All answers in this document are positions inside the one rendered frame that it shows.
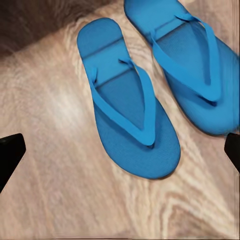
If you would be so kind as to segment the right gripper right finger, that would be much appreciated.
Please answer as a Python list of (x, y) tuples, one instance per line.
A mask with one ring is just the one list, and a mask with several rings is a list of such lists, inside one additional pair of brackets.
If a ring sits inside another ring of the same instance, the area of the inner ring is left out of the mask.
[(224, 151), (240, 173), (240, 135), (229, 133), (225, 141)]

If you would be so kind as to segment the sandal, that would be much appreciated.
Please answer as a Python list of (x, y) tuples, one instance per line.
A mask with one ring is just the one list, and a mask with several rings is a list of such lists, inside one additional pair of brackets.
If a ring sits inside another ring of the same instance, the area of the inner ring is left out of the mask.
[(77, 46), (91, 87), (96, 128), (105, 151), (123, 170), (147, 179), (173, 172), (181, 147), (145, 69), (126, 49), (111, 18), (82, 27)]
[(179, 0), (124, 0), (183, 113), (211, 136), (240, 128), (240, 57)]

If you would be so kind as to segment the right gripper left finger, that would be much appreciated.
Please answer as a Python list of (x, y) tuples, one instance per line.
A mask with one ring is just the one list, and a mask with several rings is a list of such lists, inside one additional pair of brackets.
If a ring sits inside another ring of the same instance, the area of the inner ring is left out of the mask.
[(22, 133), (0, 138), (0, 193), (26, 153)]

